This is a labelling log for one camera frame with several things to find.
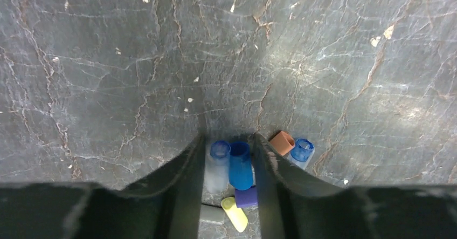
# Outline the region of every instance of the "gray marble countertop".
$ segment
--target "gray marble countertop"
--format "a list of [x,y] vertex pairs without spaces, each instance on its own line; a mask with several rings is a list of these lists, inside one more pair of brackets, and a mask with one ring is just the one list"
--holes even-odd
[[[0,178],[120,189],[277,130],[339,185],[455,183],[457,0],[0,0]],[[218,202],[206,197],[204,201]],[[201,238],[258,238],[200,225]]]

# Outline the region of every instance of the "purple block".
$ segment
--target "purple block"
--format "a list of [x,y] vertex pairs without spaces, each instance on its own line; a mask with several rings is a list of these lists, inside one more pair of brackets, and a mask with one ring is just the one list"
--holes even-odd
[[257,188],[251,187],[247,190],[235,189],[235,203],[239,208],[257,205]]

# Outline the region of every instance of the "blue plastic cup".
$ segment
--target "blue plastic cup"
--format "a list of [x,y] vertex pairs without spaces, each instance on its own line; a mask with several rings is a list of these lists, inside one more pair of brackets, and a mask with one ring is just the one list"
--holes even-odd
[[254,184],[249,145],[238,141],[230,149],[229,182],[237,190],[247,190]]
[[290,150],[290,154],[287,159],[298,165],[300,168],[305,169],[313,154],[313,144],[304,138],[298,138],[295,140],[295,147]]

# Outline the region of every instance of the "plastic container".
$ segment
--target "plastic container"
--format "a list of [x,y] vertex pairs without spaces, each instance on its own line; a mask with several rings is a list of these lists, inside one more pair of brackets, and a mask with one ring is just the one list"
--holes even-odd
[[247,190],[254,184],[249,145],[244,142],[230,144],[230,184],[238,190]]
[[209,193],[221,193],[229,185],[230,145],[219,140],[210,147],[206,155],[205,187]]
[[295,140],[286,132],[281,131],[270,140],[270,144],[280,155],[284,156],[295,147]]
[[238,208],[257,206],[257,188],[251,187],[247,190],[235,189],[235,202]]
[[238,232],[243,232],[247,227],[247,216],[241,208],[237,208],[234,197],[223,199],[220,203],[222,209],[227,213],[228,218],[232,221],[233,226]]
[[306,166],[308,166],[309,160],[313,154],[313,144],[306,139],[298,138],[295,140],[295,147],[290,150],[287,159],[304,170]]

